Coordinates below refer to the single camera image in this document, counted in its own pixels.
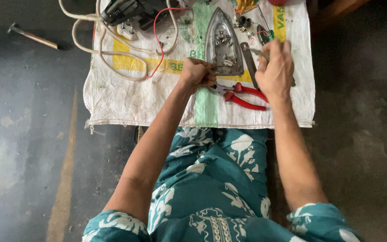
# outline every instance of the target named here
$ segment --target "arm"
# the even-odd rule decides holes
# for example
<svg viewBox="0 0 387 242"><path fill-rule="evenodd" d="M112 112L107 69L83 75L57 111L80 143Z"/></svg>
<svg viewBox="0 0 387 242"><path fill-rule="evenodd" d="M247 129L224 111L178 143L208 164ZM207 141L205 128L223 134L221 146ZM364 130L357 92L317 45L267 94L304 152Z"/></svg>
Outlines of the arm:
<svg viewBox="0 0 387 242"><path fill-rule="evenodd" d="M259 59L255 78L272 108L277 162L289 208L293 211L307 203L328 202L292 109L291 43L272 41L263 51L270 53L270 62Z"/></svg>
<svg viewBox="0 0 387 242"><path fill-rule="evenodd" d="M129 157L122 176L104 210L126 212L146 226L153 187L168 156L177 126L187 102L198 86L211 86L213 65L186 58L180 79L163 107Z"/></svg>

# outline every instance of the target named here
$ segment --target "green stripe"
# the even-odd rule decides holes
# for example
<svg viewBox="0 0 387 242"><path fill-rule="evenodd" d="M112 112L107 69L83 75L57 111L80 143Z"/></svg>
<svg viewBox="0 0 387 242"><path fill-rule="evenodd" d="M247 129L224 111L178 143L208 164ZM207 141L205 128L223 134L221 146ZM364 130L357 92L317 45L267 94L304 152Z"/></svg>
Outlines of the green stripe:
<svg viewBox="0 0 387 242"><path fill-rule="evenodd" d="M201 127L218 126L218 95L208 87L200 87L195 94L195 125Z"/></svg>
<svg viewBox="0 0 387 242"><path fill-rule="evenodd" d="M193 6L193 14L201 18L193 18L196 51L195 57L204 60L204 46L207 27L212 18L216 6L206 5L203 2L196 2ZM218 95L212 93L208 87L200 87L195 95L195 125L206 127L218 126Z"/></svg>

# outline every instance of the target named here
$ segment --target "white cord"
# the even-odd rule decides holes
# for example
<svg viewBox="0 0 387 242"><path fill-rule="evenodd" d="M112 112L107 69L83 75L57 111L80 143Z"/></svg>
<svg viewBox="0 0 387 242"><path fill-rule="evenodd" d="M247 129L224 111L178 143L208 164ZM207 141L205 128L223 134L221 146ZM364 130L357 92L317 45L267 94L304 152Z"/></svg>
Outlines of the white cord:
<svg viewBox="0 0 387 242"><path fill-rule="evenodd" d="M122 42L123 44L125 44L126 46L128 46L130 49L133 49L133 50L136 50L136 51L140 51L140 52L145 52L147 54L155 54L157 56L161 55L162 53L161 52L158 52L158 50L147 50L147 49L142 49L142 48L138 48L138 47L134 47L132 45L130 45L129 43L127 43L126 41L124 41L121 37L119 37L118 35L116 35L109 27L108 27L108 24L104 22L104 20L100 17L99 13L100 13L100 3L101 3L101 0L97 0L96 1L96 6L95 6L95 11L96 11L96 14L87 14L87 15L77 15L77 14L72 14L72 13L69 13L65 8L64 8L64 5L62 4L62 0L59 0L59 5L62 9L62 11L64 12L64 14L66 14L68 17L71 17L71 18L74 18L74 19L77 19L77 21L74 23L73 25L73 30L72 30L72 36L73 36L73 40L74 40L74 44L79 47L81 50L83 51L86 51L86 52L89 52L89 53L92 53L92 54L98 54L99 58L101 59L101 61L103 61L103 63L107 66L107 68L109 68L111 71L113 71L115 74L118 74L119 76L121 76L122 78L124 79L128 79L128 80L144 80L146 78L146 74L147 74L147 63L140 57L134 55L134 54L131 54L131 53L127 53L127 52L122 52L122 51L102 51L102 41L104 40L104 37L105 37L105 34L107 33L107 31L110 33L110 35L117 39L118 41ZM166 3L167 3L167 6L168 8L170 8L170 3L169 3L169 0L166 0ZM174 18L174 15L172 13L172 10L169 10L169 13L170 13L170 16L171 16L171 19L172 19L172 22L174 24L174 28L175 28L175 32L174 32L174 40L171 44L171 46L166 50L164 51L164 54L168 54L169 52L172 51L172 49L174 48L175 46L175 43L177 41L177 36L178 36L178 27L177 27L177 23L175 21L175 18ZM77 27L78 25L80 24L80 22L82 20L88 20L88 21L94 21L97 23L97 28L99 28L99 25L101 26L104 26L104 31L103 33L101 34L101 37L99 39L99 42L98 42L98 50L93 50L93 49L89 49L89 48L86 48L84 46L82 46L78 41L77 41L77 36L76 36L76 30L77 30ZM104 57L102 55L122 55L122 56L130 56L130 57L133 57L137 60L139 60L141 63L144 64L144 71L142 72L142 75L141 77L127 77L121 73L119 73L118 71L116 71L113 67L111 67L105 60L104 60Z"/></svg>

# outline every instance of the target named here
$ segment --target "person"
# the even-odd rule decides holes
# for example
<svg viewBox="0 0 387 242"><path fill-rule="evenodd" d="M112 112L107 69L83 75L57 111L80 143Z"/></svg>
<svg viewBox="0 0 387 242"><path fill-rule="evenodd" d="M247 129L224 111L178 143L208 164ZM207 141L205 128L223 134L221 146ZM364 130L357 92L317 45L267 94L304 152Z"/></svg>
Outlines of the person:
<svg viewBox="0 0 387 242"><path fill-rule="evenodd" d="M298 127L289 95L291 43L275 40L263 52L270 61L260 58L255 79L274 118L292 228L268 218L265 129L177 127L191 95L216 81L212 64L186 58L180 80L83 241L359 241L328 202Z"/></svg>

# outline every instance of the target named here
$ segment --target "hammer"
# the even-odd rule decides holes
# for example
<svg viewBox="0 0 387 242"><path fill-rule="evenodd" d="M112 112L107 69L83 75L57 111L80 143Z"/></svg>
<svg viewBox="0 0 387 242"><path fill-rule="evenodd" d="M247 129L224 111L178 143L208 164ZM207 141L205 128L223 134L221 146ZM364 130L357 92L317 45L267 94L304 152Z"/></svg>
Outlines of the hammer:
<svg viewBox="0 0 387 242"><path fill-rule="evenodd" d="M23 31L23 30L20 30L19 28L16 27L16 23L13 23L13 24L8 28L7 33L10 33L12 30L13 30L14 32L17 32L17 33L19 33L19 34L21 34L21 35L23 35L23 36L26 36L26 37L28 37L28 38L30 38L30 39L32 39L32 40L35 40L35 41L40 42L40 43L42 43L42 44L45 44L46 46L50 46L50 47L52 47L52 48L54 48L54 49L57 49L57 50L59 49L59 48L58 48L58 45L55 44L55 43L53 43L53 42L50 42L50 41L48 41L48 40L46 40L46 39L43 39L43 38L41 38L41 37L38 37L38 36L36 36L36 35L34 35L34 34L31 34L31 33L25 32L25 31Z"/></svg>

